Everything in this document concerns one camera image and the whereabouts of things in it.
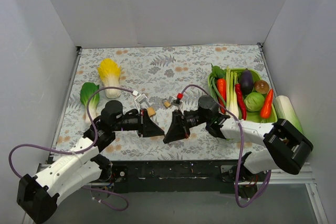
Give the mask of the large brass long-shackle padlock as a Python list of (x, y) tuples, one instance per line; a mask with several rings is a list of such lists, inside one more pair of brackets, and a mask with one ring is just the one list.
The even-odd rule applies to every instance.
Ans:
[(150, 118), (156, 115), (155, 109), (148, 103), (147, 100), (144, 100), (142, 102), (142, 105), (147, 110), (147, 113), (148, 113)]

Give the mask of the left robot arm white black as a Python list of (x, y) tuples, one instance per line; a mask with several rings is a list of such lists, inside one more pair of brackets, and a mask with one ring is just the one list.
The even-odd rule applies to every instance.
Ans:
[(107, 102), (69, 155), (61, 156), (34, 176), (26, 174), (20, 179), (17, 203), (34, 223), (47, 221), (65, 198), (85, 184), (111, 178), (111, 162), (101, 152), (114, 141), (117, 131), (136, 131), (139, 137), (164, 135), (147, 109), (123, 113), (121, 102)]

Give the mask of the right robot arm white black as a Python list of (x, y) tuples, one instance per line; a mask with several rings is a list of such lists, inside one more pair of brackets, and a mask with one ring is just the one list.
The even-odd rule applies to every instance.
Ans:
[(313, 150), (312, 143), (289, 121), (279, 119), (275, 123), (256, 123), (236, 121), (223, 115), (219, 106), (210, 95), (198, 99), (195, 111), (174, 110), (172, 122), (163, 142), (165, 144), (183, 140), (190, 136), (190, 129), (206, 124), (206, 131), (213, 137), (226, 140), (244, 140), (265, 150), (245, 154), (238, 166), (238, 176), (242, 180), (251, 180), (257, 173), (265, 170), (282, 169), (297, 175)]

